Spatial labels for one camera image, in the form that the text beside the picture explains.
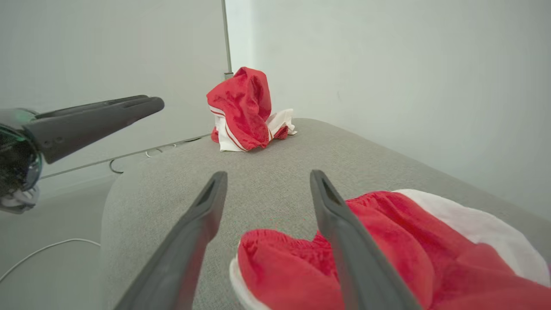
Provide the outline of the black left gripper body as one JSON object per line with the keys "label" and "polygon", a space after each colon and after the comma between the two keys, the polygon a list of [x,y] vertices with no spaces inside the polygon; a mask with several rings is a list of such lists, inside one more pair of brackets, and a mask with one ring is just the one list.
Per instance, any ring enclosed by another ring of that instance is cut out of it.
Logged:
{"label": "black left gripper body", "polygon": [[0,112],[0,196],[4,212],[23,214],[39,199],[37,182],[43,159],[24,128],[37,115],[27,108],[4,108]]}

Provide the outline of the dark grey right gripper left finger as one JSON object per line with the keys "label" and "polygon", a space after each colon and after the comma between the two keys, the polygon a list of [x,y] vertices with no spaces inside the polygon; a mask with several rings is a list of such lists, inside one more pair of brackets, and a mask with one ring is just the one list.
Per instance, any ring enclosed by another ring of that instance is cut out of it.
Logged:
{"label": "dark grey right gripper left finger", "polygon": [[228,175],[217,171],[130,285],[117,310],[190,310],[207,245],[219,231]]}

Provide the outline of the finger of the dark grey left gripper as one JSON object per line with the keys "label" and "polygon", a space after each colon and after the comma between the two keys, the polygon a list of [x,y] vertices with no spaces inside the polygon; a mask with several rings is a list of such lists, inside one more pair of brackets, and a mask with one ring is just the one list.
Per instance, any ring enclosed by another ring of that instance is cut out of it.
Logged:
{"label": "finger of the dark grey left gripper", "polygon": [[[162,111],[160,97],[152,97],[152,114]],[[134,122],[35,122],[26,124],[38,150],[49,164],[55,163],[84,147],[120,131]]]}
{"label": "finger of the dark grey left gripper", "polygon": [[136,122],[152,115],[151,96],[130,96],[62,108],[35,116],[35,122]]}

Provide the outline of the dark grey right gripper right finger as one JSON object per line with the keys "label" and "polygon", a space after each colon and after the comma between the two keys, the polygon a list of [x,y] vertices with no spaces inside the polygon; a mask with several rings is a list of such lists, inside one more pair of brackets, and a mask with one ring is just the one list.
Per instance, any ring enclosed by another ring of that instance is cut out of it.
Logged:
{"label": "dark grey right gripper right finger", "polygon": [[329,241],[348,310],[419,310],[421,305],[321,170],[310,173],[319,231]]}

